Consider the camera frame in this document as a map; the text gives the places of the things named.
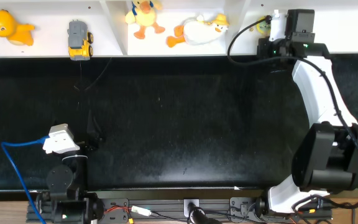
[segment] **blue cable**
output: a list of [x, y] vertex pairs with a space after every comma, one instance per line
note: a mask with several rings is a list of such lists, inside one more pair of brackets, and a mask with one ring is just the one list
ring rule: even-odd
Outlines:
[[27, 189], [27, 187], [25, 186], [23, 177], [21, 176], [19, 170], [17, 169], [15, 163], [13, 162], [13, 159], [11, 157], [11, 155], [9, 155], [8, 151], [6, 150], [5, 146], [10, 146], [10, 147], [21, 147], [21, 146], [30, 146], [33, 144], [43, 144], [45, 142], [45, 140], [49, 138], [48, 136], [45, 136], [41, 139], [38, 139], [36, 141], [31, 141], [31, 142], [25, 142], [25, 143], [9, 143], [9, 142], [1, 142], [1, 147], [3, 149], [3, 151], [5, 152], [6, 157], [9, 159], [9, 161], [11, 162], [13, 169], [15, 169], [17, 176], [19, 177], [20, 182], [22, 183], [22, 186], [24, 188], [24, 192], [27, 196], [27, 198], [29, 199], [29, 202], [31, 204], [31, 207], [34, 209], [35, 214], [37, 215], [38, 219], [41, 221], [42, 224], [46, 224], [45, 220], [42, 218], [41, 214], [38, 212], [37, 208], [34, 205], [33, 200], [31, 199], [29, 190]]

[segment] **yellow toy truck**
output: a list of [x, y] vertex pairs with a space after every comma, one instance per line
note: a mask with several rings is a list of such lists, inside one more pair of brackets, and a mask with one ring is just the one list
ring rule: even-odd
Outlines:
[[71, 21], [68, 25], [68, 54], [72, 60], [89, 60], [93, 56], [93, 35], [81, 21]]

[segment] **white duck plush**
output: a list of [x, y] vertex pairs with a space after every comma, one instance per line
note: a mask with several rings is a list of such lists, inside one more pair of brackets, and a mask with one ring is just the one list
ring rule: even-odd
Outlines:
[[223, 14], [218, 14], [211, 22], [205, 22], [203, 16], [187, 19], [183, 25], [175, 27], [176, 37], [168, 37], [167, 45], [174, 47], [183, 42], [190, 45], [207, 44], [222, 36], [228, 28], [229, 23]]

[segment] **black tabletop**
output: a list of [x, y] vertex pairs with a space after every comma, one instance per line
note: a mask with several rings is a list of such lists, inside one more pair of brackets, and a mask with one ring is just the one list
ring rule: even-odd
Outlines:
[[[90, 190], [262, 189], [290, 175], [309, 129], [290, 68], [236, 68], [224, 57], [113, 58], [82, 91], [108, 60], [92, 58], [80, 70], [67, 58], [0, 59], [0, 142], [41, 138], [56, 122], [81, 132], [91, 110], [106, 142], [89, 154]], [[358, 120], [358, 55], [334, 55], [333, 64]], [[41, 146], [8, 150], [29, 189], [46, 189], [48, 171], [61, 163]], [[21, 188], [0, 147], [0, 190]]]

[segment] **black wheel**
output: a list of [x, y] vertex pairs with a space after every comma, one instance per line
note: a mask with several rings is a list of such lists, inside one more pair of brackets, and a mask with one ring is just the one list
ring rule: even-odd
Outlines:
[[90, 57], [93, 56], [93, 48], [92, 48], [92, 46], [89, 47], [89, 56]]
[[93, 43], [93, 34], [90, 33], [90, 32], [88, 32], [88, 42], [89, 42], [90, 44]]

